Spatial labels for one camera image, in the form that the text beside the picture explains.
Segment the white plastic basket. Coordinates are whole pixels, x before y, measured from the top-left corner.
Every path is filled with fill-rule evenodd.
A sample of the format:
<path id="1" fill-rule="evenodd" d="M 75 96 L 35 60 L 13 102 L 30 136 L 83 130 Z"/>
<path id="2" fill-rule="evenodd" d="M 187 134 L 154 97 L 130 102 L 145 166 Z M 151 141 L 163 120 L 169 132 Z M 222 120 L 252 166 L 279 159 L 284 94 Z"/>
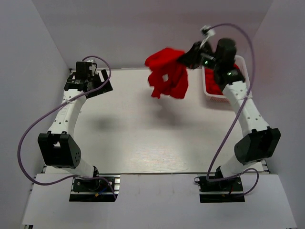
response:
<path id="1" fill-rule="evenodd" d="M 249 76 L 247 67 L 242 56 L 235 56 L 235 67 L 237 67 L 243 76 L 245 77 L 246 84 L 249 86 Z M 211 102 L 219 102 L 219 103 L 228 103 L 226 97 L 222 94 L 219 86 L 214 81 L 213 70 L 208 69 L 206 67 L 202 67 L 202 76 L 203 76 L 203 93 L 205 99 Z"/>

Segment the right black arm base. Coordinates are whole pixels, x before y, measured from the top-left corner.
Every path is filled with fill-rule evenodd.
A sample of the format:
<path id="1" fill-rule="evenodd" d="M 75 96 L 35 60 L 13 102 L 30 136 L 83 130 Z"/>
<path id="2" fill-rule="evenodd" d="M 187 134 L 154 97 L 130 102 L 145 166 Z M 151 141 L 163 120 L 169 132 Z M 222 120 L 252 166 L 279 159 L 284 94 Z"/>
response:
<path id="1" fill-rule="evenodd" d="M 245 202 L 244 188 L 240 177 L 211 182 L 207 176 L 197 176 L 194 183 L 199 187 L 201 203 L 242 203 Z"/>

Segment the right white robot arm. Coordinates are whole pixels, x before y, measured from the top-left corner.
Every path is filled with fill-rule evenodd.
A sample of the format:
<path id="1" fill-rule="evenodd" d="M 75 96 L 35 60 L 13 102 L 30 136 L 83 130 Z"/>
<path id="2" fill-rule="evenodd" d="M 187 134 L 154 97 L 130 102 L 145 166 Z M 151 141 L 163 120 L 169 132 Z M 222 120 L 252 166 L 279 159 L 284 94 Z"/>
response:
<path id="1" fill-rule="evenodd" d="M 236 44 L 228 38 L 218 41 L 216 51 L 209 42 L 196 42 L 178 59 L 190 69 L 198 66 L 213 70 L 213 78 L 236 114 L 243 138 L 234 146 L 234 155 L 216 170 L 213 180 L 220 190 L 227 190 L 233 178 L 251 165 L 270 158 L 280 140 L 278 128 L 272 128 L 261 116 L 250 96 L 250 87 L 241 70 L 235 67 Z"/>

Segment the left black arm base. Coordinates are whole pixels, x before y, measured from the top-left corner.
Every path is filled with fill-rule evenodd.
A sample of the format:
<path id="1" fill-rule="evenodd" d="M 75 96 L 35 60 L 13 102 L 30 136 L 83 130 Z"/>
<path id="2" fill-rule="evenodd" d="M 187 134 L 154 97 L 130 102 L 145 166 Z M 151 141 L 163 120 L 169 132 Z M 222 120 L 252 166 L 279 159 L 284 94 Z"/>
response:
<path id="1" fill-rule="evenodd" d="M 103 179 L 73 179 L 70 202 L 115 202 L 120 189 L 120 175 L 104 176 Z"/>

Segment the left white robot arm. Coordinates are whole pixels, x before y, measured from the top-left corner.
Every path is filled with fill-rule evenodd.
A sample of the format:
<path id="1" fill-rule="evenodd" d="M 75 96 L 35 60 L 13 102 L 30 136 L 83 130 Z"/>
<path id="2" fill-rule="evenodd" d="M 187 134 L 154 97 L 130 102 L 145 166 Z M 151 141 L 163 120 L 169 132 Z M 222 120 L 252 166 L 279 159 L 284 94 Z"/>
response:
<path id="1" fill-rule="evenodd" d="M 75 142 L 73 135 L 81 108 L 87 99 L 112 91 L 110 82 L 88 95 L 74 101 L 73 97 L 85 91 L 95 89 L 103 84 L 102 80 L 108 79 L 105 69 L 86 80 L 76 79 L 77 73 L 72 73 L 64 86 L 62 104 L 53 124 L 46 133 L 39 134 L 38 144 L 44 163 L 48 166 L 63 169 L 71 174 L 85 177 L 84 184 L 89 190 L 100 187 L 101 179 L 96 176 L 95 167 L 88 164 L 81 156 L 81 149 Z"/>

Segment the red shirts in basket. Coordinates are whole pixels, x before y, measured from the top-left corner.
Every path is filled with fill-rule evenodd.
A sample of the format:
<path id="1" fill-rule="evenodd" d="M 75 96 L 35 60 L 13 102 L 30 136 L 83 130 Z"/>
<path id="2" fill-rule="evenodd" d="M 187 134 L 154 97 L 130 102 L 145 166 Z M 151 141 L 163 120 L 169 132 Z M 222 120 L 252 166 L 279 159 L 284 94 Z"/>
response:
<path id="1" fill-rule="evenodd" d="M 204 61 L 204 79 L 206 91 L 212 95 L 223 95 L 223 90 L 227 85 L 232 85 L 234 82 L 244 82 L 238 66 L 233 63 L 214 63 Z"/>

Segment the red t shirt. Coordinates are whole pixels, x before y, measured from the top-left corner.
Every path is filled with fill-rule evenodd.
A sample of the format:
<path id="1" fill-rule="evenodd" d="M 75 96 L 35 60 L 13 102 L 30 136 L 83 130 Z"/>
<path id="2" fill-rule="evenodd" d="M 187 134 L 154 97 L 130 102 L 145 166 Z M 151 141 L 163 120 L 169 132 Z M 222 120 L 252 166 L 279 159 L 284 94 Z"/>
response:
<path id="1" fill-rule="evenodd" d="M 151 97 L 161 98 L 169 95 L 175 99 L 184 99 L 188 89 L 186 66 L 178 59 L 184 55 L 182 50 L 166 47 L 145 60 L 145 66 L 151 70 L 148 76 L 149 86 L 153 87 Z"/>

